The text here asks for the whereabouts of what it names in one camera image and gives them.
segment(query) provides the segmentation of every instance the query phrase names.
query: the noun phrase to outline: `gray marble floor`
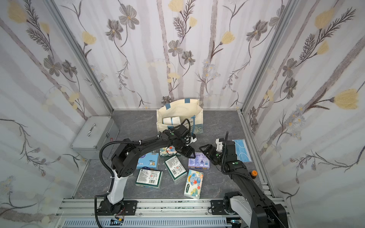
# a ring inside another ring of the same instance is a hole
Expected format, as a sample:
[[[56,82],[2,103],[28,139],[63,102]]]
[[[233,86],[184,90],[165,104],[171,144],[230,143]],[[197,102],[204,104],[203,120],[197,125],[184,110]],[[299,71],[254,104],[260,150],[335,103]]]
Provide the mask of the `gray marble floor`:
[[[130,138],[131,140],[149,138],[157,133],[156,129],[156,111],[114,111],[112,118],[120,128],[117,140]],[[229,140],[245,139],[243,129],[237,114],[237,111],[204,111],[204,133],[197,135],[197,141],[191,146],[195,151],[199,147],[212,144],[215,145],[215,139],[223,138],[226,131],[229,131]],[[163,179],[160,189],[150,189],[135,185],[139,170],[136,170],[133,176],[128,177],[126,188],[124,190],[125,198],[185,198],[185,178],[174,183],[170,174],[164,165],[168,158],[160,158],[159,170],[163,171]],[[188,159],[180,156],[179,160],[188,170]],[[253,162],[246,162],[248,170],[254,170]],[[239,191],[238,186],[227,176],[222,175],[215,167],[211,166],[209,170],[204,170],[203,185],[201,188],[201,198],[222,198],[226,192]],[[260,180],[257,177],[255,182],[261,187]],[[99,160],[91,160],[80,186],[76,192],[75,198],[92,198],[96,194],[103,194],[109,188],[110,173],[101,165]]]

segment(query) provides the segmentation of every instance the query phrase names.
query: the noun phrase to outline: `floral wallpaper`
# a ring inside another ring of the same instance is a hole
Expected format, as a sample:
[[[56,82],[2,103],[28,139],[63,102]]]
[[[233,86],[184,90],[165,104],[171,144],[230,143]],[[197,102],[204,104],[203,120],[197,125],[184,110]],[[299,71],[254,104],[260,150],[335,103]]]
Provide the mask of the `floral wallpaper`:
[[[115,109],[159,108],[183,98],[240,109],[287,4],[55,2]]]
[[[70,144],[108,111],[42,1],[0,6],[0,223],[48,227],[86,167]]]
[[[365,4],[300,1],[243,111],[296,227],[363,227]]]

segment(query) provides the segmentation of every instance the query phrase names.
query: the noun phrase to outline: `tote bag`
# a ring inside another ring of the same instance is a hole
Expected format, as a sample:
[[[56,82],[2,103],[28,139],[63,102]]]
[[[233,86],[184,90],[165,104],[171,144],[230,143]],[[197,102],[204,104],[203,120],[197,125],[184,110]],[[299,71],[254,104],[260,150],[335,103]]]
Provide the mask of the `tote bag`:
[[[203,109],[199,105],[198,99],[181,99],[173,101],[157,110],[157,131],[163,132],[166,129],[173,128],[178,125],[163,124],[162,120],[165,117],[179,116],[180,121],[189,119],[191,133],[203,133]],[[184,123],[186,128],[189,128],[187,122]]]

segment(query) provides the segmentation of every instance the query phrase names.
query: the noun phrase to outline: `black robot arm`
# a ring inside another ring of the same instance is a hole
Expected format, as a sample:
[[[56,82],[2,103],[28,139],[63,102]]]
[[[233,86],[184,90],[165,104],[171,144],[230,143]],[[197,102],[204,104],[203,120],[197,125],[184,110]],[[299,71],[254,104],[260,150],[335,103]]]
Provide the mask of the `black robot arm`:
[[[214,165],[221,165],[221,171],[238,185],[243,196],[248,201],[252,209],[250,228],[287,228],[287,213],[281,204],[274,204],[251,178],[247,167],[237,159],[235,142],[227,141],[228,133],[224,140],[223,152],[216,151],[216,147],[211,144],[199,148],[201,152]],[[235,195],[226,194],[225,210],[234,212],[230,207],[227,198]]]

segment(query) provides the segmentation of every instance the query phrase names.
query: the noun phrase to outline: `white object in bag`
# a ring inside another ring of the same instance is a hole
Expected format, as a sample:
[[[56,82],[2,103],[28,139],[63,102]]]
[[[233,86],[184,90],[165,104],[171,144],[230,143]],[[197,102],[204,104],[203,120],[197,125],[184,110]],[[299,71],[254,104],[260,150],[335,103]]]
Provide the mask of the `white object in bag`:
[[[172,125],[171,117],[166,117],[162,120],[163,124]]]
[[[164,105],[157,110],[157,131],[163,132],[169,128],[178,126],[179,124],[163,124],[162,120],[166,117],[180,117],[183,122],[188,119],[191,126],[191,132],[194,134],[203,133],[203,109],[199,105],[198,99],[181,99]],[[184,122],[184,126],[189,128],[189,124]]]
[[[171,118],[171,123],[172,123],[171,125],[181,124],[180,117],[179,116],[172,117]]]

